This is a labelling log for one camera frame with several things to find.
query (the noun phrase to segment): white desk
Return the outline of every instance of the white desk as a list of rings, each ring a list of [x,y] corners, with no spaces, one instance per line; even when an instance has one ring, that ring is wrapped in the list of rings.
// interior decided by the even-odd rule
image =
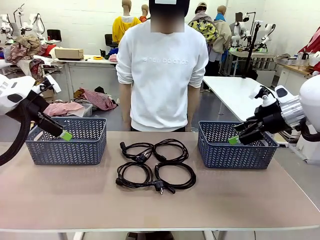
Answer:
[[[64,85],[64,89],[69,89],[68,100],[73,99],[73,93],[80,87],[93,91],[100,86],[115,100],[119,97],[118,84],[115,83],[117,72],[114,67],[118,63],[106,59],[94,60],[95,56],[100,55],[84,55],[84,59],[79,61],[55,60],[56,64],[63,64],[64,66],[66,80],[61,79],[57,82]]]
[[[78,64],[114,64],[117,65],[117,62],[113,62],[110,60],[102,59],[102,60],[94,60],[94,57],[99,57],[100,55],[84,55],[84,59],[82,60],[55,60],[57,63],[78,63]]]
[[[224,107],[227,106],[237,119],[245,122],[248,118],[255,115],[256,108],[263,103],[261,98],[249,98],[252,91],[257,86],[262,85],[251,78],[205,76],[204,82],[221,100],[219,116],[224,114]],[[288,146],[288,142],[279,134],[276,134],[275,138],[280,145]]]

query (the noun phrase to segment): patterned clothing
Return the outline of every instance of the patterned clothing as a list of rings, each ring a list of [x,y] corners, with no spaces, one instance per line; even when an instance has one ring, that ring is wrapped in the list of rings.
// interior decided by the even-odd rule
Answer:
[[[201,33],[209,45],[219,36],[211,17],[204,12],[197,13],[188,25]]]

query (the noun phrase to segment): beige tabletop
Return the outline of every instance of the beige tabletop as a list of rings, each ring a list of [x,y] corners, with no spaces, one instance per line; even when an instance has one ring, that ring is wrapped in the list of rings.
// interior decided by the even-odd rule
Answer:
[[[120,150],[136,142],[182,141],[197,177],[194,187],[163,195],[115,184],[117,167],[127,162]],[[0,168],[0,229],[5,230],[237,230],[318,227],[320,213],[285,170],[272,160],[267,170],[205,168],[196,133],[108,132],[98,166],[37,166],[26,147]],[[8,144],[3,143],[0,152]],[[162,147],[170,158],[179,151]],[[152,157],[147,162],[156,164]],[[183,169],[161,169],[168,182],[182,183]],[[130,180],[144,180],[143,170],[128,170]]]
[[[229,51],[229,53],[238,58],[247,58],[249,55],[248,51]],[[277,55],[270,52],[253,52],[251,55],[252,58],[261,58],[261,59],[272,59],[275,56]]]
[[[313,71],[308,70],[305,66],[296,66],[296,65],[285,65],[285,64],[280,64],[279,65],[283,66],[286,69],[292,70],[296,73],[302,74],[304,76],[312,76]]]

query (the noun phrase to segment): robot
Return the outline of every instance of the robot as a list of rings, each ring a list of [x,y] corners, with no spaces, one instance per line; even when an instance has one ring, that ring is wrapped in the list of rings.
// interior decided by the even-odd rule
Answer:
[[[250,31],[247,29],[246,24],[243,21],[237,21],[234,26],[234,36],[232,36],[232,46],[230,48],[231,52],[237,52],[238,48],[241,47],[239,44],[240,39],[248,40],[248,46],[251,45],[252,35]]]
[[[266,24],[265,25],[265,35],[261,38],[261,42],[256,45],[256,52],[266,53],[268,52],[267,43],[272,40],[271,34],[276,29],[275,24]]]
[[[60,137],[66,141],[72,135],[64,127],[44,114],[49,103],[41,93],[50,89],[57,93],[61,91],[57,82],[46,76],[43,83],[35,85],[36,81],[30,76],[9,79],[0,74],[0,115],[7,115],[21,123],[19,133],[11,147],[0,155],[0,166],[9,162],[21,149],[26,141],[31,121],[34,121],[42,130]]]
[[[15,41],[13,40],[12,35],[14,34],[14,28],[12,27],[12,24],[9,19],[9,14],[1,14],[0,19],[2,21],[1,23],[1,33],[6,34],[6,42],[5,45],[11,45]]]
[[[26,32],[32,31],[36,33],[38,39],[40,41],[44,41],[45,38],[42,36],[42,34],[45,33],[46,28],[44,23],[42,22],[41,15],[39,13],[30,14],[29,16],[29,23],[24,22],[21,29],[21,34],[25,35]]]
[[[309,142],[320,142],[320,75],[307,80],[299,96],[293,96],[283,86],[275,88],[275,95],[260,86],[250,97],[262,98],[263,104],[256,108],[254,116],[234,127],[239,135],[229,140],[232,145],[250,145],[263,140],[264,132],[276,134],[290,129],[301,131]],[[310,134],[308,122],[316,134]]]

